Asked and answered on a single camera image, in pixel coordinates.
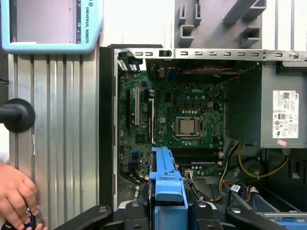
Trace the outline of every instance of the finger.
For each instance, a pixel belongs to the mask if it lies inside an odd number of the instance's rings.
[[[15,209],[19,218],[23,221],[23,223],[28,224],[30,222],[30,218],[27,215],[27,208],[24,203],[24,199],[18,193],[17,190],[11,190],[7,195],[8,201]]]
[[[33,215],[38,214],[38,208],[36,204],[36,198],[35,195],[33,194],[32,190],[26,186],[25,184],[21,184],[18,186],[18,192],[20,195],[24,198],[28,208],[31,210],[31,213]]]
[[[35,184],[26,176],[24,177],[24,184],[32,191],[35,199],[38,200],[38,192]]]
[[[43,229],[43,224],[39,224],[39,225],[37,225],[35,230],[42,230],[42,229]]]
[[[24,224],[23,224],[22,220],[19,218],[16,211],[14,210],[14,208],[12,207],[12,205],[10,204],[10,202],[7,199],[1,200],[0,210],[1,210],[1,214],[3,215],[3,217],[9,223],[11,223],[14,226],[14,228],[16,228],[18,230],[24,229]]]

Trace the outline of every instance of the green motherboard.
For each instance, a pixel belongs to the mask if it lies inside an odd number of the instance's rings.
[[[148,175],[154,146],[183,149],[187,153],[193,149],[223,148],[223,83],[170,83],[167,78],[154,80],[141,72],[123,73],[119,85],[122,169],[136,160],[138,173]],[[185,168],[199,176],[215,176],[220,166]]]

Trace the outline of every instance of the yellow wire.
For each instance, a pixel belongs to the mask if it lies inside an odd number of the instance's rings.
[[[269,172],[269,173],[267,173],[267,174],[265,174],[265,175],[256,176],[256,175],[250,173],[249,171],[247,171],[247,170],[243,167],[242,158],[241,158],[241,149],[242,149],[242,145],[243,145],[243,143],[240,142],[240,143],[239,143],[239,146],[238,146],[238,161],[239,161],[239,164],[240,164],[241,169],[243,170],[243,172],[244,172],[246,175],[248,175],[248,176],[250,176],[250,177],[252,177],[252,178],[260,179],[260,178],[264,178],[264,177],[271,176],[271,175],[273,175],[274,173],[278,172],[282,167],[284,167],[284,166],[288,163],[289,155],[287,156],[287,159],[284,161],[284,163],[283,163],[280,167],[278,167],[277,169],[275,169],[275,170],[273,170],[272,172]]]

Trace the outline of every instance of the pcie slot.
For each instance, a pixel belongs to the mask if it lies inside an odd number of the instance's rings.
[[[130,98],[131,98],[130,90],[126,90],[126,129],[128,133],[130,133],[130,116],[131,116]]]
[[[140,124],[140,88],[135,87],[134,124]]]
[[[154,98],[148,100],[148,142],[155,144],[155,106]]]

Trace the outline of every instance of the power supply label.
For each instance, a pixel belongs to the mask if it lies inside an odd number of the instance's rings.
[[[298,138],[299,95],[273,91],[273,138]]]

